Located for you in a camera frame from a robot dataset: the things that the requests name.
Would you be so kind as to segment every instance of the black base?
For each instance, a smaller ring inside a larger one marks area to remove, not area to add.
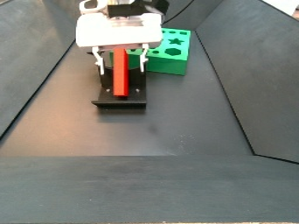
[[[105,67],[105,74],[98,77],[101,89],[97,100],[92,101],[97,107],[145,106],[145,73],[138,67],[128,70],[128,97],[113,96],[113,68]]]
[[[92,103],[97,107],[110,107],[110,106],[145,106],[145,89],[129,88],[128,97],[116,97],[113,96],[113,89],[106,91],[101,88],[98,93],[98,98]]]

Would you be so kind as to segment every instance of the red rectangular block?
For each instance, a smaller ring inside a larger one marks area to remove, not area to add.
[[[126,50],[116,48],[113,53],[113,96],[128,96]]]

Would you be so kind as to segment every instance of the green shape sorter block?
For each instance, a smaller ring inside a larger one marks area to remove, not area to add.
[[[146,71],[164,74],[185,74],[190,31],[162,28],[162,42],[148,49]],[[129,68],[140,66],[142,49],[126,50]]]

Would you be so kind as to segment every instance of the star-shaped hole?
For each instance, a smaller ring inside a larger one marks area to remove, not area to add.
[[[169,39],[169,41],[170,41],[170,45],[180,45],[181,44],[181,42],[182,42],[182,40],[178,40],[177,38],[174,38],[174,39]]]

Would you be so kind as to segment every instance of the bin floor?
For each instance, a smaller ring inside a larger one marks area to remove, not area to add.
[[[76,45],[0,146],[0,156],[251,155],[194,33],[185,76],[146,75],[145,109],[98,109],[94,59]]]

